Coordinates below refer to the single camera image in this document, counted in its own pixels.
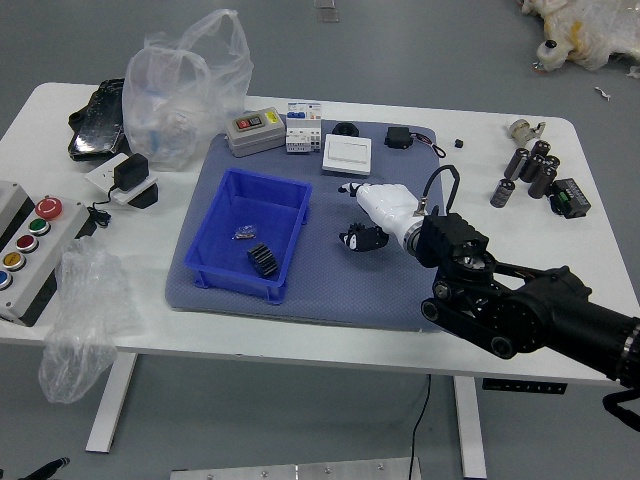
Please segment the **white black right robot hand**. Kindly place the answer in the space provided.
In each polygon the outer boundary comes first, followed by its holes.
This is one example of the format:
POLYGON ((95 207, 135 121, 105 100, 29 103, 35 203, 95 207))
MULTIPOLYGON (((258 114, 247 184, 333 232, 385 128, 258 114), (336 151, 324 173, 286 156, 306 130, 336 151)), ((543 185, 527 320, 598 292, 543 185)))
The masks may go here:
POLYGON ((406 186, 347 183, 338 191, 355 197, 374 222, 372 227, 352 223, 346 233, 339 235, 341 242, 351 251, 365 252, 382 248, 393 234, 408 254, 416 255, 424 214, 418 213, 420 202, 406 186))

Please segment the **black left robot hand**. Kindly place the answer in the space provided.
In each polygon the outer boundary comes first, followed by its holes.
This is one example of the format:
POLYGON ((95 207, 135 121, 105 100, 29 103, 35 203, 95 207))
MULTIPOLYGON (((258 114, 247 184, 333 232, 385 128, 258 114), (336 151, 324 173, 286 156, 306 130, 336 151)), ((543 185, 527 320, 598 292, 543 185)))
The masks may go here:
POLYGON ((60 469, 65 468, 69 464, 69 457, 59 457, 39 467, 26 476, 20 477, 20 480, 47 480, 54 476, 60 469))

